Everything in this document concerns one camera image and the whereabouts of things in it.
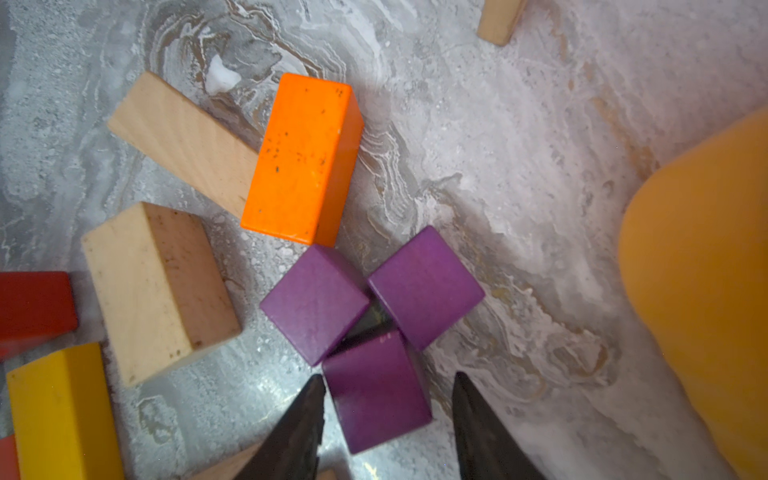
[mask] purple wooden block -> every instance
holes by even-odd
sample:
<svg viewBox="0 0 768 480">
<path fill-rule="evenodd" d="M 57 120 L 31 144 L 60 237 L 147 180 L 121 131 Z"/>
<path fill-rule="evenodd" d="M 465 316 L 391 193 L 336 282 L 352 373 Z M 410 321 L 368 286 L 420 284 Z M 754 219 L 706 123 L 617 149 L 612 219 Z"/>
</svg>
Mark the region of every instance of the purple wooden block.
<svg viewBox="0 0 768 480">
<path fill-rule="evenodd" d="M 485 297 L 434 227 L 426 227 L 368 278 L 406 339 L 424 350 Z"/>
<path fill-rule="evenodd" d="M 260 306 L 314 366 L 339 344 L 370 301 L 365 279 L 341 253 L 312 245 Z"/>
<path fill-rule="evenodd" d="M 432 421 L 424 372 L 397 330 L 327 358 L 323 373 L 350 453 Z"/>
</svg>

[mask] red wooden block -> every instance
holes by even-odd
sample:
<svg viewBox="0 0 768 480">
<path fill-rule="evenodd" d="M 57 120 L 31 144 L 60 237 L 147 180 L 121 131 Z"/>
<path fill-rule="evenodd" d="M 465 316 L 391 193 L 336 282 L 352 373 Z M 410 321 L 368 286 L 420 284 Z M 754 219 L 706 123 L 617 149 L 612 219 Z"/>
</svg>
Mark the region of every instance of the red wooden block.
<svg viewBox="0 0 768 480">
<path fill-rule="evenodd" d="M 0 439 L 0 480 L 19 480 L 16 437 L 10 435 Z"/>
<path fill-rule="evenodd" d="M 0 273 L 0 361 L 77 326 L 66 272 Z"/>
</svg>

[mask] yellow wooden block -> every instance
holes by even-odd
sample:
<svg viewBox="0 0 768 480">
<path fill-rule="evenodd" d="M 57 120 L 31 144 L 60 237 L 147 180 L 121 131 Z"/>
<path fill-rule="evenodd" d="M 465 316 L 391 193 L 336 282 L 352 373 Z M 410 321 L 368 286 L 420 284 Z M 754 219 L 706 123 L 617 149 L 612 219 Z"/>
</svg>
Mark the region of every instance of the yellow wooden block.
<svg viewBox="0 0 768 480">
<path fill-rule="evenodd" d="M 107 126 L 235 217 L 243 214 L 257 153 L 162 78 L 144 72 Z"/>
<path fill-rule="evenodd" d="M 196 216 L 142 202 L 82 245 L 126 385 L 191 363 L 240 333 Z"/>
<path fill-rule="evenodd" d="M 23 480 L 124 478 L 98 343 L 59 350 L 6 379 Z"/>
</svg>

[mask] gray marble countertop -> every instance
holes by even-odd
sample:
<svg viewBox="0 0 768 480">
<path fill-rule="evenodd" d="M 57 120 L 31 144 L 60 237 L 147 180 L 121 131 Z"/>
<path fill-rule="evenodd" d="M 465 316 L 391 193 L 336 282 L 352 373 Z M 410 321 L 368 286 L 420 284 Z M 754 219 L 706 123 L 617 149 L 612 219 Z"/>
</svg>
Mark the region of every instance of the gray marble countertop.
<svg viewBox="0 0 768 480">
<path fill-rule="evenodd" d="M 257 306 L 303 247 L 241 230 L 104 123 L 149 69 L 259 147 L 291 71 L 351 84 L 366 119 L 338 248 L 369 273 L 433 224 L 488 294 L 423 356 L 435 421 L 349 456 L 326 399 L 324 465 L 458 479 L 463 369 L 549 478 L 733 478 L 629 306 L 615 250 L 643 180 L 768 102 L 768 2 L 531 0 L 504 48 L 475 37 L 481 6 L 0 3 L 0 267 L 67 270 L 81 321 L 3 369 L 103 342 L 128 478 L 186 478 L 269 432 L 313 370 Z M 243 80 L 210 95 L 215 54 Z M 79 240 L 139 200 L 202 217 L 244 331 L 125 389 Z"/>
</svg>

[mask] wood grain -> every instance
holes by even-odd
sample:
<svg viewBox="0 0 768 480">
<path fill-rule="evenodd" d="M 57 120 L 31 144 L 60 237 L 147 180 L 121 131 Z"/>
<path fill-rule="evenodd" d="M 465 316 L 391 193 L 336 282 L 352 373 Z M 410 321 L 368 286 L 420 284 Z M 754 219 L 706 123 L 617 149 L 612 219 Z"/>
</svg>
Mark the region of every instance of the wood grain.
<svg viewBox="0 0 768 480">
<path fill-rule="evenodd" d="M 240 218 L 258 155 L 162 78 L 144 72 L 107 126 Z"/>
<path fill-rule="evenodd" d="M 191 363 L 240 333 L 196 216 L 140 202 L 81 243 L 126 386 Z"/>
<path fill-rule="evenodd" d="M 252 445 L 236 455 L 223 460 L 210 467 L 208 470 L 198 473 L 190 480 L 232 480 L 243 470 L 243 467 L 259 451 L 260 443 Z M 317 475 L 317 480 L 336 480 L 333 470 L 326 470 Z"/>
<path fill-rule="evenodd" d="M 478 37 L 503 47 L 509 43 L 512 31 L 525 9 L 526 0 L 485 0 Z"/>
</svg>

